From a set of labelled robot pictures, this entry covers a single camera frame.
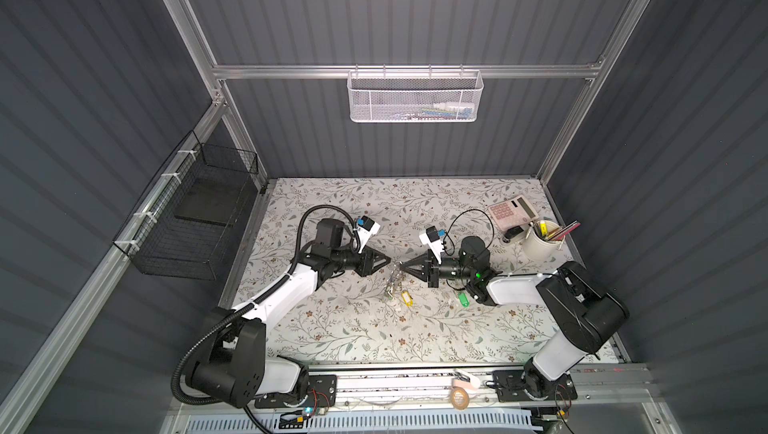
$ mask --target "black flat box in basket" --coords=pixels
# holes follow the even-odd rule
[[[200,144],[133,237],[115,244],[146,275],[214,280],[234,262],[258,196],[256,153]]]

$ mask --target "floral tablecloth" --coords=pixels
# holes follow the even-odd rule
[[[278,179],[236,296],[253,296],[289,265],[296,227],[304,211],[318,204],[337,205],[353,218],[368,215],[382,226],[369,245],[395,261],[425,252],[418,233],[436,225],[448,228],[458,213],[485,209],[524,194],[539,214],[554,219],[542,185],[535,179]],[[312,213],[303,242],[315,235],[316,222],[340,217],[334,211]],[[467,213],[451,230],[458,244],[466,235],[488,240],[491,228],[480,213]],[[490,247],[492,265],[515,274],[552,271],[571,259],[563,246],[547,261],[530,261],[520,244],[505,245],[499,233]],[[402,287],[414,302],[386,301],[391,265],[369,277],[354,272],[327,281],[283,317],[268,334],[267,352],[315,362],[525,362],[557,324],[545,306],[464,307],[442,281],[439,288],[406,277]],[[585,362],[617,362],[606,344]]]

